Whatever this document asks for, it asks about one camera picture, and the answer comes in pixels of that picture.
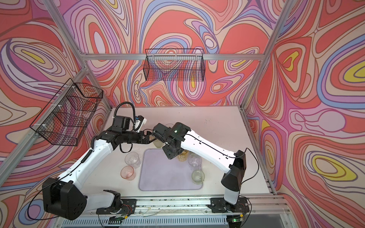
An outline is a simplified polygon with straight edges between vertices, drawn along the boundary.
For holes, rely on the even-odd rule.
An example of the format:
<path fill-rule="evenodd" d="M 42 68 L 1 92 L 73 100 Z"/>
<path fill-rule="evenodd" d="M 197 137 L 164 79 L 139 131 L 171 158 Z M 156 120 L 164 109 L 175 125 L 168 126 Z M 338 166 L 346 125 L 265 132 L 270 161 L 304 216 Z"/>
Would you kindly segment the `pale green textured cup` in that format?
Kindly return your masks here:
<path fill-rule="evenodd" d="M 192 181 L 194 184 L 202 184 L 205 180 L 205 174 L 202 170 L 195 170 L 192 173 Z"/>

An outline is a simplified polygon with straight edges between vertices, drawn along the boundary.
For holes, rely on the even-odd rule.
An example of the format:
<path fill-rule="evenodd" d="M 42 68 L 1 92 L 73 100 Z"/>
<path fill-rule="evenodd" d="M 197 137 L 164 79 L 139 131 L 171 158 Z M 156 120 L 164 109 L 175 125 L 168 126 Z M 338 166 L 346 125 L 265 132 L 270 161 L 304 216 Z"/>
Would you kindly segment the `clear faceted glass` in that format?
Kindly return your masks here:
<path fill-rule="evenodd" d="M 188 163 L 192 171 L 200 170 L 202 165 L 202 157 L 197 154 L 190 154 L 188 157 Z"/>

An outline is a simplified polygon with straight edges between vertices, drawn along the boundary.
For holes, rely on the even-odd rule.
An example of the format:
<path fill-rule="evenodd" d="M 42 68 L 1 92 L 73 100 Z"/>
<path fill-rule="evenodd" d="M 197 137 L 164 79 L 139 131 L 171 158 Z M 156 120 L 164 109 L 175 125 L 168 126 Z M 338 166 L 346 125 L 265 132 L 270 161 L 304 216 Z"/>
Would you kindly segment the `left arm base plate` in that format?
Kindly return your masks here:
<path fill-rule="evenodd" d="M 97 215 L 131 215 L 136 210 L 136 199 L 119 199 L 107 208 L 99 208 Z"/>

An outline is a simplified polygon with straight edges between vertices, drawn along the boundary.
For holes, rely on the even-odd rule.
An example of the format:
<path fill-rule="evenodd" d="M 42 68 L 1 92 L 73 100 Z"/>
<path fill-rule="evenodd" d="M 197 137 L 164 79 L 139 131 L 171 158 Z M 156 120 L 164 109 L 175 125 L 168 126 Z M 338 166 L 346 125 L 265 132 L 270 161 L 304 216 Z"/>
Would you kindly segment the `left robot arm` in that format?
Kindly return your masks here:
<path fill-rule="evenodd" d="M 42 184 L 45 212 L 75 220 L 82 213 L 96 210 L 102 213 L 119 214 L 123 202 L 120 193 L 104 190 L 98 194 L 81 191 L 91 173 L 119 145 L 149 144 L 152 132 L 103 131 L 93 137 L 90 148 L 57 178 L 47 178 Z"/>

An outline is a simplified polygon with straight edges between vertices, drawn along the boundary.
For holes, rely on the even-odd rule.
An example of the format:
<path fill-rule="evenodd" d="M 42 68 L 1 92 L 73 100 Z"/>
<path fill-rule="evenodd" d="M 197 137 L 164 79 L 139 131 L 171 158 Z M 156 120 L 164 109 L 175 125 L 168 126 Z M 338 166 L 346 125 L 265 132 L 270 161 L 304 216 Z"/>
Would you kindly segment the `tall pale green cup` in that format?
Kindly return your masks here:
<path fill-rule="evenodd" d="M 164 142 L 160 141 L 160 140 L 155 140 L 153 141 L 153 144 L 156 148 L 160 149 L 164 146 Z"/>

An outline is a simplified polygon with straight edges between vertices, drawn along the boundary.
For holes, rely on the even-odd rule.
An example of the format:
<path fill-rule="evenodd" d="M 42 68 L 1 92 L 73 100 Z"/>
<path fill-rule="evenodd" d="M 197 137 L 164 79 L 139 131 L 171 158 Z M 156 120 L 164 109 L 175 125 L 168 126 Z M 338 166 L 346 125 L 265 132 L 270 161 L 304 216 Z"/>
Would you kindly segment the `pink cup front left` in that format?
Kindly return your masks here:
<path fill-rule="evenodd" d="M 132 181 L 136 177 L 135 169 L 132 166 L 125 166 L 121 172 L 120 175 L 123 179 L 127 181 Z"/>

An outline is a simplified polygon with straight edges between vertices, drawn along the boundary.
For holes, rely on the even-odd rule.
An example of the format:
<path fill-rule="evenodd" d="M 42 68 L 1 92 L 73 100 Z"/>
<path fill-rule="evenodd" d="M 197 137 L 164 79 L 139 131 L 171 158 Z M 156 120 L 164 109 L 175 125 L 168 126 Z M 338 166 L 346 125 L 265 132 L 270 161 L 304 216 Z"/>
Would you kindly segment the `yellow smooth cup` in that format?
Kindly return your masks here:
<path fill-rule="evenodd" d="M 189 151 L 183 150 L 183 152 L 181 154 L 179 154 L 177 156 L 177 158 L 178 158 L 178 161 L 184 162 L 187 160 L 188 156 L 189 156 Z"/>

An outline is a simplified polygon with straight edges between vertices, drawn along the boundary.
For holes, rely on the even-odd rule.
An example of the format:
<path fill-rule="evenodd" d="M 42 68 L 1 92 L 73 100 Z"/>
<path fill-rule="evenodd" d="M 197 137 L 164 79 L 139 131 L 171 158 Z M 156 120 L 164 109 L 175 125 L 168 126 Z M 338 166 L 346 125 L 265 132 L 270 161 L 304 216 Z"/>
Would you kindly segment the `lavender plastic tray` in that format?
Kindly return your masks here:
<path fill-rule="evenodd" d="M 139 190 L 189 191 L 199 190 L 202 184 L 195 184 L 188 162 L 177 158 L 169 160 L 162 149 L 147 149 L 143 154 Z"/>

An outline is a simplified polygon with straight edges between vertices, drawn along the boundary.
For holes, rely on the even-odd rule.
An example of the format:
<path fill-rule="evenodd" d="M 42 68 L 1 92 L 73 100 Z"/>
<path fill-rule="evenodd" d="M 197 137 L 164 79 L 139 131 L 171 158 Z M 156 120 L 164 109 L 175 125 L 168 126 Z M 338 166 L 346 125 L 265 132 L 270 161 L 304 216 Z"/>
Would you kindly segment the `clear glass left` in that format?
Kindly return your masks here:
<path fill-rule="evenodd" d="M 125 163 L 129 166 L 132 166 L 134 169 L 137 169 L 141 165 L 141 159 L 138 153 L 136 152 L 129 152 L 125 156 Z"/>

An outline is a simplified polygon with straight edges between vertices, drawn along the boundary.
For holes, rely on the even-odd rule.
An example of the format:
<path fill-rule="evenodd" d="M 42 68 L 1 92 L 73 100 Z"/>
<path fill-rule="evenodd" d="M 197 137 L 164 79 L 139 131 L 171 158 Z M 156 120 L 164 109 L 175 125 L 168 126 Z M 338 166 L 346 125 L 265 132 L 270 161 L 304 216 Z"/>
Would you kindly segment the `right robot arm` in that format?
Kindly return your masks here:
<path fill-rule="evenodd" d="M 152 133 L 156 139 L 164 142 L 163 151 L 169 160 L 187 150 L 223 171 L 221 180 L 221 184 L 225 187 L 223 198 L 231 205 L 237 203 L 247 169 L 245 152 L 238 150 L 234 153 L 223 149 L 180 122 L 175 123 L 173 127 L 159 123 L 153 128 Z"/>

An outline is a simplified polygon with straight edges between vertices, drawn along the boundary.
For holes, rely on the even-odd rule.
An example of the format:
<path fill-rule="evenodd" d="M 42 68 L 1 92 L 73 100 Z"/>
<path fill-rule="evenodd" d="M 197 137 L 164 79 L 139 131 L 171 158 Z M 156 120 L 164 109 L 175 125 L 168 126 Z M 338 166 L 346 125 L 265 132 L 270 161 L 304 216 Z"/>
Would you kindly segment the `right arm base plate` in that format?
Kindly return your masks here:
<path fill-rule="evenodd" d="M 243 213 L 250 212 L 248 201 L 245 197 L 239 197 L 236 204 L 230 204 L 221 198 L 210 198 L 210 203 L 207 207 L 212 210 L 212 213 Z"/>

